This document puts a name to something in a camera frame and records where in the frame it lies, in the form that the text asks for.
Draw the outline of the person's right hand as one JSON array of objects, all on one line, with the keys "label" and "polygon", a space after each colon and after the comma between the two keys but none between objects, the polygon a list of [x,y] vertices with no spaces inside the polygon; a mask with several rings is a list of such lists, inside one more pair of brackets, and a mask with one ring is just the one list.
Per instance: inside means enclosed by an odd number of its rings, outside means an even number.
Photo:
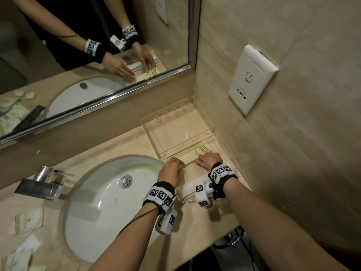
[{"label": "person's right hand", "polygon": [[205,168],[208,172],[213,169],[215,164],[223,164],[223,159],[221,158],[220,154],[212,151],[204,154],[204,161],[206,161],[208,166],[203,168]]}]

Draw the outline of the person's left hand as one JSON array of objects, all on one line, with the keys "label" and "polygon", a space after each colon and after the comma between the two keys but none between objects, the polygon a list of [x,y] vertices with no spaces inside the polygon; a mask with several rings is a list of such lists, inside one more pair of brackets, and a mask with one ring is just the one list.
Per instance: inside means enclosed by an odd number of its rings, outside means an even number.
[{"label": "person's left hand", "polygon": [[179,170],[172,169],[169,165],[169,160],[168,160],[160,170],[157,178],[157,182],[168,182],[174,188],[176,188],[181,180],[182,171],[183,169],[179,169]]}]

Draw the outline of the cream striped packet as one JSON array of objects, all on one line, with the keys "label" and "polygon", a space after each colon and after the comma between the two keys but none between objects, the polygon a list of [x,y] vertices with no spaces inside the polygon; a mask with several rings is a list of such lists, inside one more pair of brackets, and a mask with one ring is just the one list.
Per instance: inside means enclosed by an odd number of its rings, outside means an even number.
[{"label": "cream striped packet", "polygon": [[191,164],[195,159],[197,159],[199,154],[204,155],[209,153],[210,151],[211,149],[209,147],[207,147],[206,145],[201,145],[200,147],[191,150],[183,156],[178,157],[178,159],[184,163],[184,166],[187,166],[188,164]]}]

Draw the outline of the person's left forearm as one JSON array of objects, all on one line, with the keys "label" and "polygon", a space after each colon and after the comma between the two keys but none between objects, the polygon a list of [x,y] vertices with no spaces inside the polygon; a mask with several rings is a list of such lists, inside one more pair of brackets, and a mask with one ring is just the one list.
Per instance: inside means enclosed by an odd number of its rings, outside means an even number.
[{"label": "person's left forearm", "polygon": [[88,271],[138,271],[158,217],[156,205],[147,203],[115,238]]}]

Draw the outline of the person's right forearm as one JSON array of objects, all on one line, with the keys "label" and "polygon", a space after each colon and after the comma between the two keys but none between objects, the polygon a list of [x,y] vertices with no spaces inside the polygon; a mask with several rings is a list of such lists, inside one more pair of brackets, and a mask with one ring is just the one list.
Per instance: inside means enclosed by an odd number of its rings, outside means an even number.
[{"label": "person's right forearm", "polygon": [[223,192],[240,225],[272,271],[350,271],[294,220],[236,178]]}]

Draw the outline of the black marker wristband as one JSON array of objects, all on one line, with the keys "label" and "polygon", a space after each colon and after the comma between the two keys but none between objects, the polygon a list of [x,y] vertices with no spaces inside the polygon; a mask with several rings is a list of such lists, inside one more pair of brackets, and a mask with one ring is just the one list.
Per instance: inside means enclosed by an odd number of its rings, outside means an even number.
[{"label": "black marker wristband", "polygon": [[224,184],[230,178],[238,179],[236,171],[232,170],[228,165],[222,162],[216,162],[210,172],[208,178],[211,180],[211,187],[213,188],[213,199],[225,198],[223,191]]},{"label": "black marker wristband", "polygon": [[156,205],[159,216],[174,206],[175,196],[175,188],[169,182],[156,182],[143,199],[142,206],[147,203]]}]

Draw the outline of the clear acrylic tray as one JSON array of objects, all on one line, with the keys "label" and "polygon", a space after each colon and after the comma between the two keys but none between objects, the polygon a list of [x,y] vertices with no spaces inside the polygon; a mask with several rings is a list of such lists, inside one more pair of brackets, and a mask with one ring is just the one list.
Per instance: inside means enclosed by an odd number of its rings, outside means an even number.
[{"label": "clear acrylic tray", "polygon": [[[227,151],[214,134],[215,127],[194,97],[188,97],[141,118],[141,124],[160,161],[181,157],[201,145],[218,152],[224,164],[239,174]],[[210,183],[208,172],[194,163],[183,168],[176,188],[177,199],[183,203],[195,201],[195,183]]]}]

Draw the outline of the chrome drain pipe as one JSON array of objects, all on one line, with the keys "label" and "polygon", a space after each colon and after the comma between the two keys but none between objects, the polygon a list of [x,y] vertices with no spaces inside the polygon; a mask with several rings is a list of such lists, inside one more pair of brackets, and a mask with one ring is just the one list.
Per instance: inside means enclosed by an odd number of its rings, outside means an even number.
[{"label": "chrome drain pipe", "polygon": [[238,243],[242,243],[242,245],[245,245],[246,242],[243,239],[243,237],[246,235],[244,229],[241,226],[238,226],[236,229],[222,237],[220,240],[223,241],[220,243],[217,243],[217,241],[212,245],[213,248],[216,250],[223,250],[229,247],[235,248]]}]

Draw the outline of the white oval sink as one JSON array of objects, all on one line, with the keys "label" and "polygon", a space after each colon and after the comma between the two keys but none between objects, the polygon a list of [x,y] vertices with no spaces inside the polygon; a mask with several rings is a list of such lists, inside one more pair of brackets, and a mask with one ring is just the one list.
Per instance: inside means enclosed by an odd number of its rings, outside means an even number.
[{"label": "white oval sink", "polygon": [[[79,260],[93,263],[137,214],[163,164],[150,156],[125,155],[87,172],[70,192],[63,231],[65,242]],[[126,175],[128,188],[120,186]]]}]

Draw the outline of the chrome faucet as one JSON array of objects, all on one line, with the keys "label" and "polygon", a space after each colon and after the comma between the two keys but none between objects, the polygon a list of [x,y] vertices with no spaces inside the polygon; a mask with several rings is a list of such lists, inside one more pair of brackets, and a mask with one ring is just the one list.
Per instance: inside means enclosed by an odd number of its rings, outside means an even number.
[{"label": "chrome faucet", "polygon": [[14,193],[44,200],[57,200],[64,186],[52,179],[58,176],[59,172],[52,167],[42,166],[32,179],[23,178]]}]

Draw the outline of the cream amenity packet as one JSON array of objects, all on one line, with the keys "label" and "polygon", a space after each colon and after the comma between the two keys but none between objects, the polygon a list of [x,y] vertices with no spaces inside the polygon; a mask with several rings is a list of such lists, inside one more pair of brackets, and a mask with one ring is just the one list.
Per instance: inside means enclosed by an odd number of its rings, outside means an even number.
[{"label": "cream amenity packet", "polygon": [[0,271],[28,271],[32,253],[32,249],[26,249],[2,257]]},{"label": "cream amenity packet", "polygon": [[17,236],[42,227],[43,219],[44,209],[42,207],[16,215],[14,218],[13,235]]}]

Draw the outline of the white amenity packet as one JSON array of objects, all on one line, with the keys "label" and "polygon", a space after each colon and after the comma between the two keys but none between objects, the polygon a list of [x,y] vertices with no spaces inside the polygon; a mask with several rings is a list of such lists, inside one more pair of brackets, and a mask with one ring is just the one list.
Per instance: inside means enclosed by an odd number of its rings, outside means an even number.
[{"label": "white amenity packet", "polygon": [[31,250],[32,252],[35,252],[39,249],[39,247],[42,245],[42,242],[39,240],[39,238],[32,233],[17,249],[17,252],[21,252],[24,250]]}]

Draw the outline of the white wall outlet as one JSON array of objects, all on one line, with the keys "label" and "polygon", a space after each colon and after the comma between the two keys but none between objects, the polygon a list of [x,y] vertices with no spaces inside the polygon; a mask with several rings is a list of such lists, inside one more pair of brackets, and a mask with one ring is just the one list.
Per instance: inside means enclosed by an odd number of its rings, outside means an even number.
[{"label": "white wall outlet", "polygon": [[250,44],[243,49],[228,96],[247,116],[279,68]]}]

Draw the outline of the framed wall mirror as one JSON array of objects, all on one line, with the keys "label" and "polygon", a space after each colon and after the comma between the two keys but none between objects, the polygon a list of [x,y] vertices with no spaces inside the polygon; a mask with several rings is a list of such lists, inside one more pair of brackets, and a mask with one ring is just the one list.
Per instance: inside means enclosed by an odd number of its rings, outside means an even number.
[{"label": "framed wall mirror", "polygon": [[201,0],[0,0],[0,150],[191,69]]}]

